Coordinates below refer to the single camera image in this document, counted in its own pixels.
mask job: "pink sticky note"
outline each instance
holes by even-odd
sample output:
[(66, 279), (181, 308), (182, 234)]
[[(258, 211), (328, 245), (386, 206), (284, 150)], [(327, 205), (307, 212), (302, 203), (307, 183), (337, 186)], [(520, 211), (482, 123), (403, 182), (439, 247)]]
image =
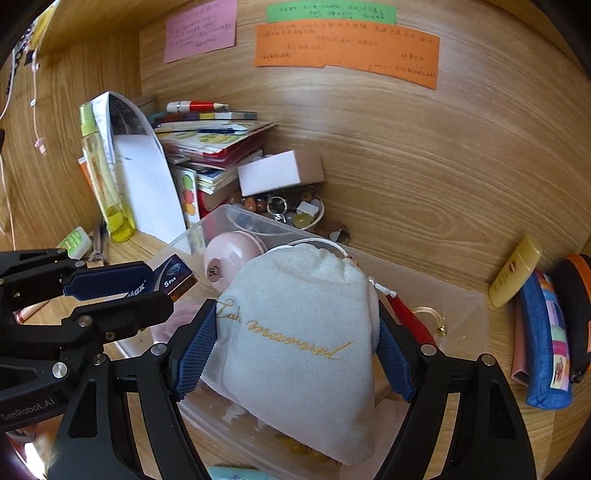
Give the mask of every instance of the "pink sticky note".
[(214, 0), (166, 22), (164, 63), (236, 44), (238, 0)]

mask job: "orange sticky note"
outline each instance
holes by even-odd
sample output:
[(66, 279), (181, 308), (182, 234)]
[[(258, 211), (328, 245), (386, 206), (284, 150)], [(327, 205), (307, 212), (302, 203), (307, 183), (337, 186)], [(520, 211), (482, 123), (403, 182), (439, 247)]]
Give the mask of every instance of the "orange sticky note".
[(381, 73), (434, 89), (439, 37), (413, 28), (352, 20), (298, 20), (256, 26), (255, 65), (334, 65)]

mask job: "white cable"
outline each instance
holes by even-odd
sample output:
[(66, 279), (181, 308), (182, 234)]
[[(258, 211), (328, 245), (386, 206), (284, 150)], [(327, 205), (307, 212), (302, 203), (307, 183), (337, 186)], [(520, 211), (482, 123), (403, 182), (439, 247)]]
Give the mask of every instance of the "white cable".
[(389, 288), (386, 288), (383, 285), (380, 285), (372, 277), (368, 277), (368, 280), (369, 280), (369, 283), (371, 283), (376, 290), (382, 292), (386, 296), (390, 295), (392, 298), (396, 298), (397, 294), (394, 290), (390, 290)]
[(12, 249), (16, 250), (17, 245), (14, 241), (14, 221), (12, 220), (12, 209), (10, 208), (10, 200), (8, 199), (8, 191), (6, 190), (6, 181), (4, 180), (4, 161), (2, 159), (2, 154), (0, 154), (0, 173), (2, 174), (2, 188), (4, 189), (4, 195), (6, 195), (6, 205), (8, 207), (8, 216), (10, 217), (10, 231), (12, 233)]
[(33, 62), (31, 63), (31, 70), (33, 71), (33, 100), (31, 100), (31, 106), (33, 107), (33, 130), (35, 131), (35, 147), (39, 149), (42, 155), (45, 155), (47, 149), (45, 148), (45, 139), (39, 137), (37, 131), (37, 70), (39, 70), (39, 64), (37, 63), (37, 50), (33, 51)]
[[(4, 115), (6, 114), (6, 112), (8, 110), (8, 105), (10, 104), (10, 98), (12, 97), (12, 91), (14, 90), (14, 70), (15, 70), (15, 66), (16, 66), (16, 58), (17, 58), (17, 54), (13, 50), (12, 51), (12, 70), (10, 72), (10, 85), (8, 86), (8, 97), (6, 99), (6, 105), (4, 105), (4, 110), (2, 110), (2, 113), (0, 113), (0, 121), (2, 120), (2, 118), (4, 117)], [(2, 188), (4, 189), (4, 195), (6, 195), (6, 205), (8, 207), (8, 216), (10, 217), (10, 230), (12, 232), (12, 249), (16, 250), (15, 242), (14, 242), (14, 223), (12, 221), (12, 209), (10, 208), (10, 200), (8, 200), (8, 192), (6, 190), (6, 181), (4, 179), (4, 161), (2, 160), (1, 154), (0, 154), (0, 174), (2, 176)], [(4, 235), (6, 235), (4, 227), (2, 226), (1, 223), (0, 223), (0, 232), (2, 232)]]
[(273, 250), (279, 250), (281, 248), (294, 247), (295, 245), (307, 244), (311, 242), (328, 244), (331, 247), (334, 247), (337, 250), (339, 250), (343, 254), (343, 257), (349, 258), (349, 254), (345, 251), (345, 249), (342, 246), (340, 246), (338, 243), (333, 242), (332, 240), (328, 240), (327, 238), (300, 238), (299, 240), (295, 240), (294, 242), (289, 242), (287, 245), (280, 245), (278, 247), (272, 248), (271, 250), (269, 250), (269, 252), (272, 252)]
[(14, 84), (14, 67), (17, 62), (17, 54), (12, 51), (12, 70), (10, 72), (10, 86), (8, 87), (8, 98), (6, 100), (6, 105), (4, 105), (4, 110), (0, 113), (0, 121), (4, 117), (6, 110), (8, 110), (8, 104), (10, 103), (10, 97), (12, 96), (13, 84)]

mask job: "black pouch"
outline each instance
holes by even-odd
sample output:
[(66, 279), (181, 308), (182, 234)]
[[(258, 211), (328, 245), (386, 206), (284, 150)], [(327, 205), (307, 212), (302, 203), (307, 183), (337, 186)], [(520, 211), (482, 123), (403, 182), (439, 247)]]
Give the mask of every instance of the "black pouch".
[(570, 255), (550, 278), (562, 309), (571, 359), (571, 381), (578, 383), (591, 362), (591, 258)]

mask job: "clear plastic storage box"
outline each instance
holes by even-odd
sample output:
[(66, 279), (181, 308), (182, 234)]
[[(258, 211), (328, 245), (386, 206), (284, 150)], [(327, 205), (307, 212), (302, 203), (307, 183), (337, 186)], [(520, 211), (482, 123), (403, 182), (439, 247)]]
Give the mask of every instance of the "clear plastic storage box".
[[(243, 230), (256, 235), (271, 249), (301, 238), (315, 235), (283, 223), (248, 212), (235, 206), (221, 206), (197, 225), (155, 255), (148, 264), (158, 267), (168, 257), (177, 254), (197, 275), (198, 282), (178, 302), (194, 304), (195, 312), (206, 299), (217, 298), (217, 291), (204, 274), (203, 254), (208, 243), (220, 233)], [(488, 317), (483, 294), (464, 290), (444, 281), (402, 267), (351, 247), (344, 247), (359, 268), (380, 284), (395, 290), (411, 309), (430, 307), (442, 317), (446, 336), (436, 336), (437, 325), (431, 316), (419, 314), (436, 336), (439, 348), (448, 356), (476, 359), (488, 345)], [(256, 288), (264, 288), (264, 279)], [(137, 356), (154, 343), (150, 329), (117, 346), (125, 356)], [(180, 405), (186, 422), (224, 445), (245, 462), (281, 480), (345, 480), (373, 478), (394, 441), (406, 411), (405, 404), (384, 400), (376, 406), (380, 421), (376, 431), (374, 458), (355, 467), (335, 461), (319, 462), (313, 456), (298, 455), (280, 440), (281, 433), (249, 414), (239, 405), (216, 394), (199, 382)], [(388, 428), (379, 428), (384, 421)]]

